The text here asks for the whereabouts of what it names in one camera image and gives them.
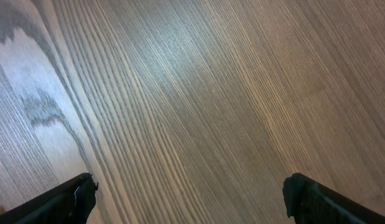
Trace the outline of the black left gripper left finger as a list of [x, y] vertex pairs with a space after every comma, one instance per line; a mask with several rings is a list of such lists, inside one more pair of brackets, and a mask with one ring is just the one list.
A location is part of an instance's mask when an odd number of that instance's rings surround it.
[[82, 173], [0, 214], [0, 223], [86, 223], [96, 205], [98, 184]]

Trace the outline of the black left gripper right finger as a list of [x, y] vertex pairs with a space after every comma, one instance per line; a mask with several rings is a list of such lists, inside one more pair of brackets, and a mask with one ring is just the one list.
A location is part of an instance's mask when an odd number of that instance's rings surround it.
[[294, 173], [283, 183], [287, 216], [296, 224], [382, 223], [380, 215], [301, 174]]

